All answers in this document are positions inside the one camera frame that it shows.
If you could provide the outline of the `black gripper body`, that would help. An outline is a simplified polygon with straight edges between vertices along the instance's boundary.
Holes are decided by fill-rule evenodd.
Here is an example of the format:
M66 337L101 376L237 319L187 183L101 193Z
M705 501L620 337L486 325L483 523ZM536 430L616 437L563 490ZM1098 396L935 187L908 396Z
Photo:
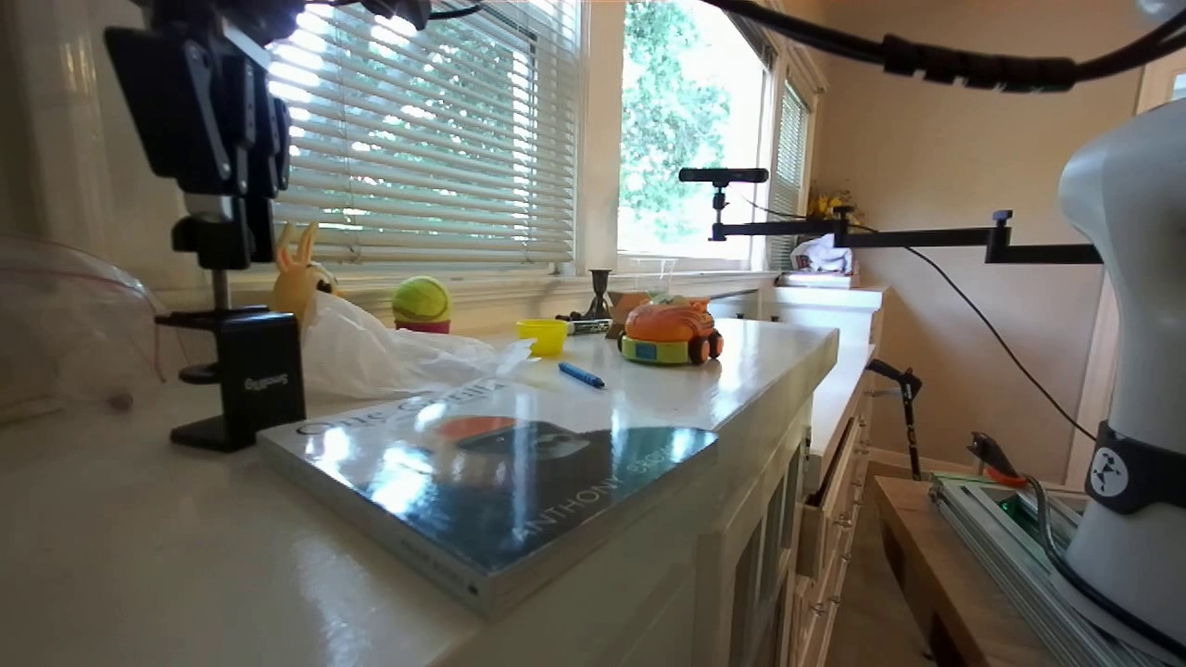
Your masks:
M296 34L307 3L431 23L431 0L132 0L140 29L107 28L132 132L181 193L274 197L285 187L285 111L265 94L265 45Z

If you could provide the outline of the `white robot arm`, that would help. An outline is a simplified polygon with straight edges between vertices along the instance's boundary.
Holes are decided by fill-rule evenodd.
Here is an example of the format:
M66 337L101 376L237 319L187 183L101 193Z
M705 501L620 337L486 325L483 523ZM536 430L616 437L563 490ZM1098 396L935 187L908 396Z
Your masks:
M271 248L271 201L285 187L285 104L265 94L263 50L312 3L365 9L427 28L431 0L132 0L137 29L103 34L119 88L154 174L218 197L218 217L181 220L174 245L215 248L239 272ZM1105 56L988 56L903 36L851 36L759 0L709 0L826 56L889 73L999 94L1068 94L1183 50L1183 0L1135 0L1149 29ZM1120 302L1120 376L1089 458L1089 513L1056 559L1089 622L1175 658L1186 647L1186 104L1158 104L1077 148L1060 206L1089 237Z

